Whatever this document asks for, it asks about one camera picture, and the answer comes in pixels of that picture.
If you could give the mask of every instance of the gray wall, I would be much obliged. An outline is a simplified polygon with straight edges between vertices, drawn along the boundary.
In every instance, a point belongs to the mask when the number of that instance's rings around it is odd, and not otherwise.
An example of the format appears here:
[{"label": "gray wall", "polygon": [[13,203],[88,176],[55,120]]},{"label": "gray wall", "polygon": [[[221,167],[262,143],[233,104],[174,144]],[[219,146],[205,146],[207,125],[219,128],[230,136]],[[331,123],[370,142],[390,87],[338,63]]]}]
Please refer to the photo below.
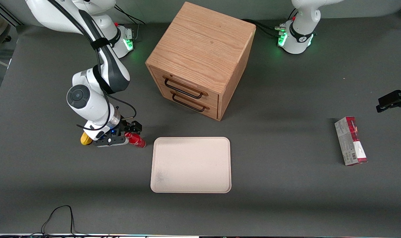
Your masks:
[{"label": "gray wall", "polygon": [[[235,18],[282,19],[287,18],[293,6],[290,0],[188,0],[194,4],[222,12]],[[25,24],[40,25],[28,9],[25,0],[0,0],[12,14]],[[184,0],[117,0],[117,4],[130,15],[146,22],[170,22]],[[401,0],[345,0],[321,8],[323,18],[378,17],[397,12]],[[108,14],[118,23],[129,19],[110,9]]]}]

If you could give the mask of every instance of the green led light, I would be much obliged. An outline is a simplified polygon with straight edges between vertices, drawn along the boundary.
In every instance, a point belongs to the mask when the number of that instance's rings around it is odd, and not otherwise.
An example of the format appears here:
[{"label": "green led light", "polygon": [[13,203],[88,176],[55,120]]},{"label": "green led light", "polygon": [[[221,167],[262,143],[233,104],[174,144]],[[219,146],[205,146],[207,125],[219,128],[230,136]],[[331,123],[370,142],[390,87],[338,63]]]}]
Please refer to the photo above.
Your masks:
[{"label": "green led light", "polygon": [[131,51],[133,49],[133,41],[128,39],[123,39],[124,44],[126,45],[127,49]]},{"label": "green led light", "polygon": [[310,46],[310,44],[312,43],[312,38],[313,38],[313,34],[312,34],[312,36],[310,37],[310,40],[309,40],[308,46]]},{"label": "green led light", "polygon": [[280,36],[280,39],[278,40],[278,44],[280,46],[284,46],[286,39],[287,39],[287,33],[284,33],[282,36]]}]

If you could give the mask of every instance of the red can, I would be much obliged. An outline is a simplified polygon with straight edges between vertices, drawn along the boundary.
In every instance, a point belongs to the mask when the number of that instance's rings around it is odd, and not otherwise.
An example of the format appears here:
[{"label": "red can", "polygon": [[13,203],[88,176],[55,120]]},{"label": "red can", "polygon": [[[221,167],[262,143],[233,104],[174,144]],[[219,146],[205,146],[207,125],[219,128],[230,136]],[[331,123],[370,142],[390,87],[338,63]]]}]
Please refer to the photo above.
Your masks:
[{"label": "red can", "polygon": [[124,136],[128,138],[128,142],[130,144],[136,146],[139,149],[145,148],[146,141],[143,140],[143,138],[140,137],[138,134],[126,132],[126,133],[124,133]]}]

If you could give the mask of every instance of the drawer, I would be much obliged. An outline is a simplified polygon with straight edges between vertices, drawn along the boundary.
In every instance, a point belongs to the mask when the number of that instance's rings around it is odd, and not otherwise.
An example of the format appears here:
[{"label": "drawer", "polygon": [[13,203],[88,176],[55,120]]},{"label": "drawer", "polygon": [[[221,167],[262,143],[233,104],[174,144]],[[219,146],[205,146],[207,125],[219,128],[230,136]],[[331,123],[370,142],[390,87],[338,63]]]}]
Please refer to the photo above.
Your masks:
[{"label": "drawer", "polygon": [[176,92],[175,90],[166,87],[161,87],[161,91],[166,99],[176,102],[177,104],[190,108],[191,110],[211,117],[215,120],[217,119],[218,110],[216,107],[202,104],[201,102],[195,101],[193,98],[189,98],[181,93]]},{"label": "drawer", "polygon": [[218,94],[210,90],[198,89],[195,85],[183,83],[183,80],[178,79],[175,75],[169,74],[161,69],[151,67],[155,81],[161,88],[173,90],[179,95],[184,95],[191,101],[200,102],[203,105],[211,107],[218,106]]}]

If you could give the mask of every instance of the red and white box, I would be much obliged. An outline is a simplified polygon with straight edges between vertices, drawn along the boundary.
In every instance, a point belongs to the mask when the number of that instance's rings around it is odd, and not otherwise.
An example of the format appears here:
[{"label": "red and white box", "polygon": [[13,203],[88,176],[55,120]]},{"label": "red and white box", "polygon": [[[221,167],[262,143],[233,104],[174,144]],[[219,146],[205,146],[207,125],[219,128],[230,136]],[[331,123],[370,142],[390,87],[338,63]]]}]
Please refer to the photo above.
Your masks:
[{"label": "red and white box", "polygon": [[344,164],[351,166],[368,162],[358,138],[358,128],[354,116],[347,116],[334,123],[338,141],[343,152]]}]

